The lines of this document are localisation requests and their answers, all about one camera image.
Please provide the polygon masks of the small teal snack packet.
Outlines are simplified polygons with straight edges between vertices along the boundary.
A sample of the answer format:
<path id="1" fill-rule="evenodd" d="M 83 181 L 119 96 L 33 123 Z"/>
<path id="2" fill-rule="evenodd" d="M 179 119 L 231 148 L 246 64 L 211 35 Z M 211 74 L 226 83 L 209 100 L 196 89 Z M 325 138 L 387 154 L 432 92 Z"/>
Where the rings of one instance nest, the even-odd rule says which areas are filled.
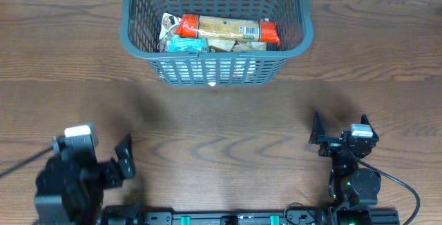
<path id="1" fill-rule="evenodd" d="M 169 43 L 169 52 L 210 52 L 210 48 L 206 39 L 173 35 Z"/>

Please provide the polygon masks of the grey plastic basket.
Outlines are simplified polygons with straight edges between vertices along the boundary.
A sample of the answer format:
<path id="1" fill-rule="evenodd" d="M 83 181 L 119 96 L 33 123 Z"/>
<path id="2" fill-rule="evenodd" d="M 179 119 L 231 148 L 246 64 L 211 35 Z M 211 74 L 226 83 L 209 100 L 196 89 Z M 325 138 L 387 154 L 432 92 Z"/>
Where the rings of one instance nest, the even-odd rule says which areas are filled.
<path id="1" fill-rule="evenodd" d="M 268 19 L 276 22 L 281 42 L 268 44 L 266 51 L 160 52 L 157 45 L 165 12 L 176 17 L 199 14 L 253 21 Z M 152 69 L 153 64 L 163 61 L 259 61 L 252 84 L 227 85 L 252 86 L 271 81 L 287 60 L 305 52 L 314 39 L 314 27 L 309 0 L 122 0 L 120 39 L 128 53 L 146 60 Z"/>

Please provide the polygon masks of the beige snack bag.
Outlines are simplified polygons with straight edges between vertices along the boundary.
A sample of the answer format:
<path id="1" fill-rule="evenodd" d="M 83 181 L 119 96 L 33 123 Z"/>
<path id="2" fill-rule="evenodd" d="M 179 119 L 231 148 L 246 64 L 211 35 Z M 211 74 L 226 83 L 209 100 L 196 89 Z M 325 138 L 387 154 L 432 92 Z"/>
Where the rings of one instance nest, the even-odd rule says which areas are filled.
<path id="1" fill-rule="evenodd" d="M 248 52 L 248 51 L 266 51 L 267 50 L 267 44 L 265 42 L 239 42 L 237 41 L 236 44 L 232 47 L 233 52 L 241 51 L 241 52 Z"/>
<path id="2" fill-rule="evenodd" d="M 180 25 L 181 18 L 165 12 L 162 15 L 161 29 L 158 39 L 157 49 L 160 52 L 168 52 L 169 44 L 177 27 Z"/>
<path id="3" fill-rule="evenodd" d="M 236 41 L 231 39 L 207 39 L 207 43 L 211 52 L 231 52 Z"/>

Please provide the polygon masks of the white patterned carton box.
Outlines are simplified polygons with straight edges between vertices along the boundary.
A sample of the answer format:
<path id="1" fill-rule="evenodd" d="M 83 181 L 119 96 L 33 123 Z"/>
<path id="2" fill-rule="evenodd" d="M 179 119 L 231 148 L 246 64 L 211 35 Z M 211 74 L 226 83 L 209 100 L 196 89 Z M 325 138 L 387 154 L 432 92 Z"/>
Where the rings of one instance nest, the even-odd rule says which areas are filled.
<path id="1" fill-rule="evenodd" d="M 164 82 L 175 86 L 218 86 L 252 84 L 259 61 L 246 59 L 177 60 L 153 64 Z"/>

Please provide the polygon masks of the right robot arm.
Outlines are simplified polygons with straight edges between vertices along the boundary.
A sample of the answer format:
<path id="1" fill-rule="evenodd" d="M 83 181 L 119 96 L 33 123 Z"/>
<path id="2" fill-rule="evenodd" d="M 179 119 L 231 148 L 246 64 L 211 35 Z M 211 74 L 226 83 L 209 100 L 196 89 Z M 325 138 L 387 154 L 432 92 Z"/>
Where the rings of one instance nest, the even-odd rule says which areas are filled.
<path id="1" fill-rule="evenodd" d="M 329 137 L 319 112 L 314 113 L 309 143 L 320 146 L 319 156 L 331 158 L 329 195 L 334 199 L 333 204 L 317 213 L 317 224 L 373 223 L 370 208 L 378 203 L 381 176 L 368 167 L 361 168 L 358 161 L 368 156 L 378 141 L 366 115 L 340 137 Z"/>

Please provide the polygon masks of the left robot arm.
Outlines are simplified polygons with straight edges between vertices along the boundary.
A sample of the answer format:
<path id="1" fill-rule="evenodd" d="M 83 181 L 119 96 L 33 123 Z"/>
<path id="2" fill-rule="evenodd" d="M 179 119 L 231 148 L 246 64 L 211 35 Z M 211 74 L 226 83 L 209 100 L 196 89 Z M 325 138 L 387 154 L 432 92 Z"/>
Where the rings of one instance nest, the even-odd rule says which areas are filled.
<path id="1" fill-rule="evenodd" d="M 116 145 L 117 157 L 107 162 L 97 161 L 96 146 L 93 124 L 71 126 L 54 138 L 55 155 L 35 181 L 34 203 L 40 224 L 95 224 L 104 191 L 135 177 L 131 134 Z"/>

